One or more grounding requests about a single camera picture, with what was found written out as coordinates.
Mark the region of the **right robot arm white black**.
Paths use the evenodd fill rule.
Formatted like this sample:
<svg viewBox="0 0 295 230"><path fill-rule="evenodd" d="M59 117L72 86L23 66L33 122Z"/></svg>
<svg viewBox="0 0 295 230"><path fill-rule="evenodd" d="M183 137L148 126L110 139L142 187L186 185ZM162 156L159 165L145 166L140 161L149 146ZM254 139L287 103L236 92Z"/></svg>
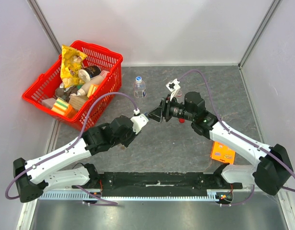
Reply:
<svg viewBox="0 0 295 230"><path fill-rule="evenodd" d="M186 93L182 103L167 96L147 116L159 123L168 122L172 117L188 120L196 134L227 146L250 163L225 166L213 177L218 188L223 189L233 183L255 184L274 196L293 172L285 147L280 144L269 146L229 127L206 110L205 101L198 92Z"/></svg>

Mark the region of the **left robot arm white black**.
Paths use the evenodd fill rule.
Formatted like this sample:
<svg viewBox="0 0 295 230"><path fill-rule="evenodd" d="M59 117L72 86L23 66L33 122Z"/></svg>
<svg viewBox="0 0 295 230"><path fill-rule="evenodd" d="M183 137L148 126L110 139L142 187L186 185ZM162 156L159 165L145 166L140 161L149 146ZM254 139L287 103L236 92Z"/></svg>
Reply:
<svg viewBox="0 0 295 230"><path fill-rule="evenodd" d="M26 161L18 158L13 161L13 176L18 191L17 198L27 203L39 198L61 181L54 173L69 164L108 151L116 145L128 147L148 123L144 115L128 118L120 116L111 123L104 123L81 133L67 145L42 156Z"/></svg>

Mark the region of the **small clear water bottle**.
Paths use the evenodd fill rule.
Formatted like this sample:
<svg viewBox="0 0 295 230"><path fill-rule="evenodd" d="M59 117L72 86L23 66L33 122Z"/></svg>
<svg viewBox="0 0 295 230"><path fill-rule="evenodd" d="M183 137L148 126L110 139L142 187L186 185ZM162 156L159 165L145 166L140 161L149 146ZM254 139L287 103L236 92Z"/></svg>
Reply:
<svg viewBox="0 0 295 230"><path fill-rule="evenodd" d="M133 84L133 93L135 98L144 98L146 96L146 83L142 77L137 76Z"/></svg>

